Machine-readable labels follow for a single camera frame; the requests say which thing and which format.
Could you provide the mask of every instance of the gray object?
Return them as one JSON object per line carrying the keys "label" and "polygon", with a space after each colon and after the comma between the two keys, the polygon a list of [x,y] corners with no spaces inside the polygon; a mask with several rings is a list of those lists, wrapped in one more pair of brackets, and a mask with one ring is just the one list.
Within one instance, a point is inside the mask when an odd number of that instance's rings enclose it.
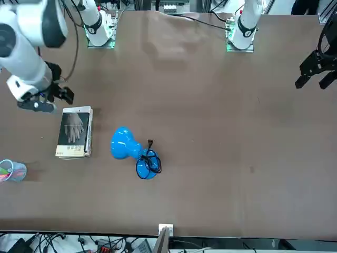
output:
{"label": "gray object", "polygon": [[151,248],[145,239],[132,253],[151,253]]}

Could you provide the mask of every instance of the black cable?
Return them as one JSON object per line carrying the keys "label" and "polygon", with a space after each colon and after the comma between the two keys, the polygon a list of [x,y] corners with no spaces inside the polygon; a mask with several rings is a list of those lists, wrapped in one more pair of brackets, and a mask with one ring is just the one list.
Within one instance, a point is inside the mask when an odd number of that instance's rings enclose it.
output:
{"label": "black cable", "polygon": [[43,235],[43,236],[47,240],[46,246],[44,246],[47,249],[47,251],[48,251],[49,246],[52,246],[54,253],[57,253],[57,251],[56,251],[56,249],[54,248],[54,245],[53,245],[53,240],[56,237],[52,238],[52,235],[48,235],[47,237],[46,237],[46,235]]}
{"label": "black cable", "polygon": [[[162,163],[159,159],[159,157],[157,156],[157,154],[151,149],[151,146],[153,144],[153,141],[152,140],[148,140],[148,148],[147,148],[147,152],[146,152],[146,155],[142,155],[138,160],[137,160],[137,163],[136,163],[136,172],[137,172],[137,175],[140,179],[146,179],[151,172],[155,173],[155,174],[159,174],[162,172]],[[157,162],[157,169],[153,169],[153,162],[152,162],[152,159],[156,159],[156,162]],[[148,174],[146,175],[146,177],[141,177],[141,175],[138,173],[137,171],[137,166],[139,164],[139,162],[141,161],[144,161],[144,164],[145,164],[145,167],[147,168],[148,170]]]}
{"label": "black cable", "polygon": [[132,246],[132,244],[133,244],[135,241],[137,241],[138,239],[139,239],[139,237],[137,237],[136,239],[132,240],[132,242],[130,242],[131,246]]}
{"label": "black cable", "polygon": [[67,14],[69,15],[70,19],[73,21],[74,23],[74,27],[75,27],[75,33],[76,33],[76,50],[75,50],[75,57],[74,57],[74,62],[73,62],[73,65],[72,65],[72,68],[68,74],[68,76],[66,78],[64,78],[65,81],[68,81],[68,79],[73,75],[74,73],[74,70],[75,70],[75,66],[76,66],[76,62],[77,62],[77,57],[78,57],[78,48],[79,48],[79,41],[78,41],[78,30],[77,30],[77,26],[76,26],[76,23],[73,19],[73,15],[70,13],[68,7],[64,4],[64,0],[62,0],[63,2],[63,5],[64,5],[64,8],[65,10],[67,11]]}
{"label": "black cable", "polygon": [[79,16],[80,16],[80,19],[81,19],[81,23],[80,23],[80,24],[77,24],[77,23],[75,22],[74,16],[73,16],[73,14],[70,12],[70,10],[69,10],[68,6],[65,4],[64,0],[62,0],[63,7],[65,8],[65,10],[66,10],[66,12],[67,12],[69,18],[71,19],[71,21],[72,21],[76,26],[82,27],[82,26],[84,25],[84,21],[83,21],[82,15],[81,15],[81,13],[80,13],[80,10],[77,8],[77,5],[74,3],[73,0],[71,0],[71,2],[72,2],[72,4],[75,6],[75,9],[76,9],[76,11],[78,12],[78,14],[79,14]]}
{"label": "black cable", "polygon": [[237,9],[237,10],[234,12],[234,14],[236,14],[237,11],[240,10],[240,9],[242,8],[243,5],[241,5],[241,6],[239,7],[239,9]]}
{"label": "black cable", "polygon": [[122,237],[122,238],[119,238],[119,239],[116,239],[116,240],[113,240],[113,241],[111,241],[111,242],[115,242],[115,241],[118,241],[118,242],[116,242],[112,247],[115,247],[117,244],[119,244],[120,243],[120,241],[122,241],[124,239],[124,237]]}
{"label": "black cable", "polygon": [[43,235],[40,236],[40,240],[39,240],[39,242],[38,242],[38,246],[36,247],[36,249],[37,249],[37,248],[39,249],[40,253],[42,253],[42,251],[41,251],[41,243],[42,243],[41,239],[42,239],[42,236],[43,236]]}
{"label": "black cable", "polygon": [[89,237],[90,237],[91,241],[93,241],[96,244],[96,241],[91,236],[89,236]]}
{"label": "black cable", "polygon": [[41,241],[42,237],[43,237],[43,235],[40,236],[39,243],[38,243],[38,245],[36,246],[36,248],[35,248],[35,250],[34,250],[33,253],[35,253],[35,252],[37,251],[37,249],[39,249],[39,251],[41,252],[41,244],[46,240],[46,239],[43,239],[43,240]]}
{"label": "black cable", "polygon": [[108,8],[104,7],[103,5],[100,5],[101,8],[106,9],[107,11],[109,10]]}
{"label": "black cable", "polygon": [[85,252],[83,244],[82,244],[80,238],[81,238],[81,236],[78,236],[78,242],[81,244],[82,251]]}
{"label": "black cable", "polygon": [[108,236],[107,238],[109,239],[110,251],[111,251],[112,250],[112,246],[111,246],[110,236]]}
{"label": "black cable", "polygon": [[201,20],[197,20],[196,18],[192,18],[192,17],[188,17],[188,16],[182,16],[182,14],[177,14],[177,15],[173,15],[173,16],[178,16],[178,17],[185,17],[185,18],[188,18],[190,20],[194,20],[194,21],[197,21],[199,23],[202,23],[202,24],[205,24],[205,25],[209,25],[209,26],[212,26],[212,27],[215,27],[215,28],[219,28],[219,29],[222,29],[222,30],[226,30],[226,31],[231,31],[229,28],[226,28],[226,27],[221,27],[221,26],[217,26],[217,25],[213,25],[213,24],[210,24],[210,23],[206,23],[206,22],[203,22]]}
{"label": "black cable", "polygon": [[256,250],[254,248],[249,247],[244,241],[242,242],[242,245],[243,245],[243,248],[254,250],[254,252],[256,253]]}
{"label": "black cable", "polygon": [[198,244],[195,244],[195,243],[193,243],[193,242],[190,242],[190,241],[181,241],[181,240],[175,240],[175,239],[170,239],[170,241],[183,242],[183,243],[185,243],[185,244],[191,244],[191,245],[194,245],[194,246],[196,246],[196,247],[198,247],[198,248],[201,248],[201,249],[202,249],[202,247],[201,247],[200,245],[198,245]]}
{"label": "black cable", "polygon": [[222,0],[220,3],[218,3],[213,9],[210,10],[210,12],[214,11],[216,8],[218,8],[222,3],[227,2],[228,0]]}
{"label": "black cable", "polygon": [[211,11],[211,13],[213,13],[218,20],[226,23],[226,20],[224,20],[223,18],[220,18],[220,16],[217,13],[215,13],[214,11]]}

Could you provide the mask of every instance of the white robotic arm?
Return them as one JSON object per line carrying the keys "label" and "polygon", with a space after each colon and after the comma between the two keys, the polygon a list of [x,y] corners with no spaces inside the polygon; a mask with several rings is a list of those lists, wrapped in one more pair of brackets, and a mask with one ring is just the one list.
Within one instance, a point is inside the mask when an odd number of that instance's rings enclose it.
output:
{"label": "white robotic arm", "polygon": [[95,0],[74,0],[84,22],[84,28],[94,46],[102,46],[112,38],[111,14],[98,11]]}
{"label": "white robotic arm", "polygon": [[229,37],[236,48],[244,50],[251,45],[262,11],[261,0],[245,0],[242,14],[235,17],[233,35]]}
{"label": "white robotic arm", "polygon": [[12,74],[7,85],[20,108],[52,112],[55,96],[73,102],[74,93],[57,84],[61,68],[44,62],[33,48],[60,47],[67,32],[58,0],[0,7],[0,66]]}

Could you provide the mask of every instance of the hand illustration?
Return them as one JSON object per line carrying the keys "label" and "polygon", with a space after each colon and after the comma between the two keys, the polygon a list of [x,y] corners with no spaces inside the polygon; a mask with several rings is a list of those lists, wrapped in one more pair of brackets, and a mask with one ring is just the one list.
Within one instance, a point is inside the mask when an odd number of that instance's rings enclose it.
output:
{"label": "hand illustration", "polygon": [[77,113],[68,114],[64,132],[68,136],[68,143],[75,142],[80,139],[81,133],[84,132],[83,122]]}

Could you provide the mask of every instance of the book cover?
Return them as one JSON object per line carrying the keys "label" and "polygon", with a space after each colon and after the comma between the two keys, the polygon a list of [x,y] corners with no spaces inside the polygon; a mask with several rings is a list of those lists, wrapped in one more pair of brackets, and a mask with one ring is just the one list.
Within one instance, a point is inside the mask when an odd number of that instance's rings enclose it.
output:
{"label": "book cover", "polygon": [[56,148],[57,157],[84,157],[88,153],[89,112],[64,112]]}

